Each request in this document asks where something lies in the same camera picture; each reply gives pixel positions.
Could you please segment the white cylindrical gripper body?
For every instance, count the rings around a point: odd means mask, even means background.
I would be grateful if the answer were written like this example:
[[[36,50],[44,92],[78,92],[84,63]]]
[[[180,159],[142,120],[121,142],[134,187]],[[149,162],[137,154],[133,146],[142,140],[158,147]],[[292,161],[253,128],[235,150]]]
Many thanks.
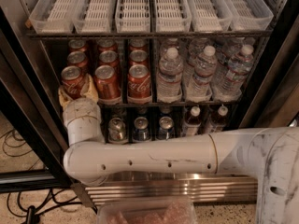
[[[63,119],[70,146],[82,141],[105,142],[100,107],[92,99],[78,98],[70,102],[64,109]]]

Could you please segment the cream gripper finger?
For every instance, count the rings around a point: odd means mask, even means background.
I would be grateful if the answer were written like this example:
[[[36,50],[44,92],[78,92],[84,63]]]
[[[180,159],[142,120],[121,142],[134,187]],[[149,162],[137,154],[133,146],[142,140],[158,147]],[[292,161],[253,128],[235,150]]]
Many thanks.
[[[66,93],[64,86],[60,86],[58,89],[59,103],[62,108],[66,108],[67,105],[73,101],[73,99]]]
[[[84,85],[81,89],[81,96],[85,98],[89,98],[94,102],[98,102],[98,92],[95,88],[93,78],[90,74],[86,74],[84,78]]]

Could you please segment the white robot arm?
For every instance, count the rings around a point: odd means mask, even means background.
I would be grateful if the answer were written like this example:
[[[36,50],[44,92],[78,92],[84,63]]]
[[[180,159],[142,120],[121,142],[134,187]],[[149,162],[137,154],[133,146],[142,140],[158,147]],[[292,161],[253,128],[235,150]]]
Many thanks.
[[[93,98],[64,103],[67,174],[99,186],[124,171],[248,175],[258,180],[257,224],[299,223],[299,128],[253,128],[116,145],[104,141]]]

